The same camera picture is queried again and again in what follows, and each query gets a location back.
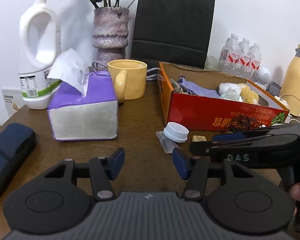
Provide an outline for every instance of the yellow mug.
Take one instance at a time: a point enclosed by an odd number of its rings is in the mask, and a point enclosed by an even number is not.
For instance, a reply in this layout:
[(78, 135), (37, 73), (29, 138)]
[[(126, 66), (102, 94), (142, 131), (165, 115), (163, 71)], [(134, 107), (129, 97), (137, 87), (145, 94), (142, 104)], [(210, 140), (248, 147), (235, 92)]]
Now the yellow mug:
[(146, 89), (147, 64), (132, 59), (108, 62), (118, 102), (141, 98)]

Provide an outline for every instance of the bottle label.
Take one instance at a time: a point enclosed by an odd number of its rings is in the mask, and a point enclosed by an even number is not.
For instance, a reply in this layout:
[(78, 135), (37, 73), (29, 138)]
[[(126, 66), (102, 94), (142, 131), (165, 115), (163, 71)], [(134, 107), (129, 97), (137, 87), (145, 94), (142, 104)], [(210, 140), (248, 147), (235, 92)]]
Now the bottle label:
[(20, 74), (22, 96), (38, 98), (50, 93), (61, 82), (59, 79), (47, 78), (51, 67), (39, 72)]
[(222, 59), (227, 61), (227, 62), (239, 63), (240, 54), (236, 53), (236, 52), (231, 52), (231, 51), (225, 49), (224, 52), (223, 52)]
[(259, 68), (259, 66), (260, 66), (260, 61), (257, 61), (257, 60), (255, 60), (255, 59), (251, 60), (250, 66), (251, 66), (253, 69), (258, 70), (258, 68)]
[(241, 55), (240, 57), (240, 64), (241, 65), (244, 65), (244, 66), (249, 66), (250, 65), (250, 61), (251, 61), (251, 56), (244, 56), (244, 55)]

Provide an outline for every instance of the gray ribbed panel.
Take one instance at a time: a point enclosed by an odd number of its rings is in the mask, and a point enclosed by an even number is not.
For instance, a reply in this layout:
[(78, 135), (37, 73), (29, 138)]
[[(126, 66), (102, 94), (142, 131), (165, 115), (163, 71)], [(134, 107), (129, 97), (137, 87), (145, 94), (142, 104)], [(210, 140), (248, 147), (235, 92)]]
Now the gray ribbed panel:
[(226, 231), (215, 225), (198, 203), (183, 201), (175, 192), (122, 192), (113, 201), (96, 204), (85, 221), (63, 233), (30, 236), (14, 231), (5, 238), (5, 240), (256, 239), (292, 240), (283, 232), (272, 236), (242, 236)]

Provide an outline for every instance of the cardboard box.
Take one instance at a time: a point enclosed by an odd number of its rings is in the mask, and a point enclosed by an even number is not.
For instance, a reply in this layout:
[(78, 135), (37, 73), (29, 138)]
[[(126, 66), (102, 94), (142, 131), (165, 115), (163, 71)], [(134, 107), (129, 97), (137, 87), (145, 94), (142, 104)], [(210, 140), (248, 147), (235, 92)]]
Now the cardboard box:
[[(159, 63), (161, 78), (158, 88), (164, 120), (177, 122), (189, 130), (229, 130), (233, 119), (240, 116), (255, 118), (260, 124), (270, 126), (283, 122), (289, 110), (272, 95), (247, 79), (230, 76), (216, 71), (197, 70), (170, 63)], [(259, 95), (259, 104), (253, 105), (218, 98), (176, 93), (169, 81), (178, 80), (179, 75), (207, 89), (218, 89), (220, 83), (246, 83)]]

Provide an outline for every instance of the screw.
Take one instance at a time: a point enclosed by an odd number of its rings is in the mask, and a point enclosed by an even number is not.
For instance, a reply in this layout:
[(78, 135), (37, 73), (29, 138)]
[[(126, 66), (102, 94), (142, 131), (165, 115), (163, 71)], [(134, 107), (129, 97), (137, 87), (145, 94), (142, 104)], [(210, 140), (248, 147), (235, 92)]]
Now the screw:
[(200, 196), (200, 192), (197, 190), (189, 189), (185, 192), (185, 196), (188, 198), (197, 198)]
[(99, 198), (111, 198), (113, 196), (113, 193), (109, 190), (101, 190), (97, 193), (97, 196)]

